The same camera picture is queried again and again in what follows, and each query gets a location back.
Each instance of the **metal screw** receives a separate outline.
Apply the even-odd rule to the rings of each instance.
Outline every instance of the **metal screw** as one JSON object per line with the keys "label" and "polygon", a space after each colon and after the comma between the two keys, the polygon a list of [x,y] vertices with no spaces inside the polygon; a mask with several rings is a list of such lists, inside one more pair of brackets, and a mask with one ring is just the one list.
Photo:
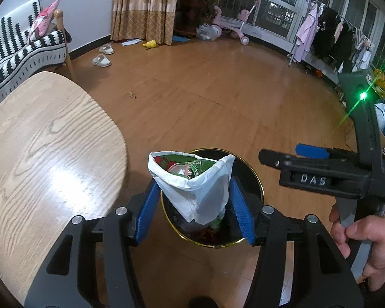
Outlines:
{"label": "metal screw", "polygon": [[127,213],[127,209],[125,207],[119,207],[118,209],[116,209],[117,215],[124,215],[125,213]]}
{"label": "metal screw", "polygon": [[71,219],[71,222],[75,225],[78,225],[81,221],[83,221],[83,218],[79,215],[76,215],[74,218]]}
{"label": "metal screw", "polygon": [[318,222],[318,218],[313,214],[310,214],[309,216],[307,216],[307,220],[311,223],[317,223]]}
{"label": "metal screw", "polygon": [[262,208],[262,211],[265,213],[265,214],[272,214],[274,213],[274,208],[272,206],[269,206],[269,205],[266,205]]}

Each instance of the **white paper bag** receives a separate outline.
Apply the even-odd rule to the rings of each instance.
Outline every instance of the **white paper bag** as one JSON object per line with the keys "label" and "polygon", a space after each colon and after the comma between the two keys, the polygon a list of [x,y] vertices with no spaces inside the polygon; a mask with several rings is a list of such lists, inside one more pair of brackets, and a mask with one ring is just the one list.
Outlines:
{"label": "white paper bag", "polygon": [[163,193],[185,220],[188,222],[195,220],[201,225],[211,222],[227,204],[229,181],[235,157],[227,155],[215,161],[214,165],[202,174],[188,179],[165,171],[154,160],[155,156],[169,154],[192,156],[197,159],[206,158],[176,151],[150,153],[148,169]]}

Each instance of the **wooden leg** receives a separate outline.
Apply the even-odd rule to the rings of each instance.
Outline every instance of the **wooden leg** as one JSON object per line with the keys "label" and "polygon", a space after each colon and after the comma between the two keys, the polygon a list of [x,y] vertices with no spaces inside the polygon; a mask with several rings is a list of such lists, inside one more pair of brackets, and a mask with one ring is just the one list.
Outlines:
{"label": "wooden leg", "polygon": [[63,32],[64,40],[66,42],[66,65],[70,72],[71,80],[75,83],[77,83],[77,79],[75,78],[73,64],[71,63],[70,54],[69,54],[69,48],[67,47],[67,38],[66,38],[66,31],[64,30],[64,23],[63,23],[63,11],[61,9],[57,9],[53,12],[54,18],[56,19],[57,29],[61,30]]}

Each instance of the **pink tricycle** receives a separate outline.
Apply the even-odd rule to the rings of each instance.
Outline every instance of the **pink tricycle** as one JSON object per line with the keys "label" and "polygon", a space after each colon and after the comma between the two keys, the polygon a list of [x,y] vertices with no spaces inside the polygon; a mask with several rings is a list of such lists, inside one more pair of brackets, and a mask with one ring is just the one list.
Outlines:
{"label": "pink tricycle", "polygon": [[235,36],[239,37],[242,45],[247,45],[249,43],[249,38],[247,36],[245,36],[241,30],[244,26],[244,23],[248,20],[249,15],[251,15],[254,8],[257,6],[257,4],[259,4],[260,1],[261,0],[256,0],[253,7],[251,8],[251,10],[246,10],[246,9],[241,10],[241,12],[237,16],[237,19],[242,22],[242,24],[239,28],[236,26],[232,26],[231,24],[229,24],[227,22],[224,22],[221,19],[221,13],[222,13],[221,8],[215,7],[217,15],[213,19],[212,27],[218,31],[217,37],[221,36],[221,32],[222,32],[221,28],[228,29],[228,30],[231,30],[231,35],[234,34]]}

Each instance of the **orange plastic bag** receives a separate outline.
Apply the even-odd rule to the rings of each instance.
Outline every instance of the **orange plastic bag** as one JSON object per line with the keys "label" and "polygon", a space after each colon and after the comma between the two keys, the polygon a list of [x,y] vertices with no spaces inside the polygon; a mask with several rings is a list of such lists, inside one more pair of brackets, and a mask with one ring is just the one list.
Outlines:
{"label": "orange plastic bag", "polygon": [[376,78],[375,84],[385,92],[385,74],[383,71],[375,69],[374,77]]}

